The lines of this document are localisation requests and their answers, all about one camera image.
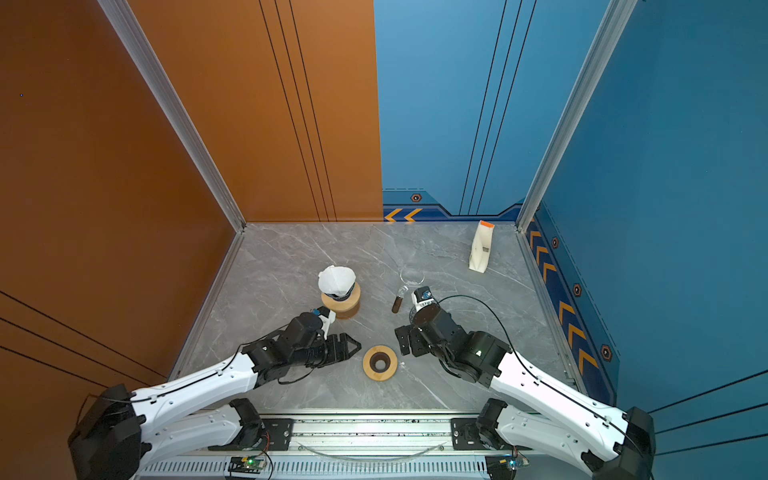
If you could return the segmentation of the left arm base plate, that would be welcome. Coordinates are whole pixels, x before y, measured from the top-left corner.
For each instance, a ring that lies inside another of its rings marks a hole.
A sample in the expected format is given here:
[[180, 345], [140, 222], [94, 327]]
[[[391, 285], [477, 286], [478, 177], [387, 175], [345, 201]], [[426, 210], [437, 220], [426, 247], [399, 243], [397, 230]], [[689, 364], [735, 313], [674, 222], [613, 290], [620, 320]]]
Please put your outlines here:
[[209, 446], [209, 451], [287, 451], [293, 433], [291, 418], [267, 418], [243, 426], [225, 445]]

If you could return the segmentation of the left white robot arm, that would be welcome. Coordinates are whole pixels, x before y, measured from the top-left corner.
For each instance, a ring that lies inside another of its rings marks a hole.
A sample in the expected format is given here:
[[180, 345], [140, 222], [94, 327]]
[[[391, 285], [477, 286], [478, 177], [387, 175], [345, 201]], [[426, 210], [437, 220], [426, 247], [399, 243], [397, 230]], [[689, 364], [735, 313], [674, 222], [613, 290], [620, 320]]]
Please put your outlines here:
[[294, 366], [314, 371], [352, 358], [361, 345], [346, 333], [330, 333], [335, 318], [326, 307], [303, 312], [177, 380], [104, 390], [67, 440], [77, 478], [131, 479], [148, 465], [194, 450], [263, 447], [267, 427], [245, 393], [279, 381]]

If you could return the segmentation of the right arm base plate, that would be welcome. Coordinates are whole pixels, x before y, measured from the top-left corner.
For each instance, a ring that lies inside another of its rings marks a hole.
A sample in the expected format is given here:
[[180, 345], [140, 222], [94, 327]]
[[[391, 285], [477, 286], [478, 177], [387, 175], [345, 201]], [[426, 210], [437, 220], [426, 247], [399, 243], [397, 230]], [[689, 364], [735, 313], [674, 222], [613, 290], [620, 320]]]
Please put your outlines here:
[[450, 420], [452, 445], [455, 451], [483, 450], [477, 419], [456, 417]]

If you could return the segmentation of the white paper coffee filter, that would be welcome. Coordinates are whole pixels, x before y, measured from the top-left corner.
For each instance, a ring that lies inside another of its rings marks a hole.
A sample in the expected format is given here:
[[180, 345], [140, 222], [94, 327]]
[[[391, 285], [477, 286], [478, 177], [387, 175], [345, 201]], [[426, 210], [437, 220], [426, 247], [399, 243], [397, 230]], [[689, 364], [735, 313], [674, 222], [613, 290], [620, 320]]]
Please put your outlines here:
[[356, 274], [349, 267], [330, 265], [318, 273], [318, 288], [322, 294], [344, 293], [353, 284], [356, 284]]

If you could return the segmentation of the coffee filter paper pack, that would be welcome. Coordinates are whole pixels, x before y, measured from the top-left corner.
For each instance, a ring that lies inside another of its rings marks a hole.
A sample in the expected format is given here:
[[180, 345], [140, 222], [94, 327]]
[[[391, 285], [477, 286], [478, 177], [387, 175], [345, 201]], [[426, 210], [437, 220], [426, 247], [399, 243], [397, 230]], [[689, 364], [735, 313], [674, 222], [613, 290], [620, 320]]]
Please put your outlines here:
[[494, 228], [494, 224], [484, 220], [478, 223], [468, 261], [470, 270], [478, 273], [486, 271], [490, 260]]

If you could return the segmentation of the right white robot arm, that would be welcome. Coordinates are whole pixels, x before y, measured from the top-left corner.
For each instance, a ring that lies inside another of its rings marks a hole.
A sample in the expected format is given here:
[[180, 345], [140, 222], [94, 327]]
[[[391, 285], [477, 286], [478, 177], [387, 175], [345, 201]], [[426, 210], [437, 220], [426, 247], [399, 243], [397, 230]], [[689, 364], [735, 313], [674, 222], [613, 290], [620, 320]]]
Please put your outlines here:
[[476, 420], [493, 449], [523, 446], [593, 479], [650, 479], [656, 454], [652, 417], [574, 390], [525, 359], [509, 340], [465, 331], [435, 300], [417, 303], [403, 333], [414, 356], [430, 354], [451, 376], [499, 393]]

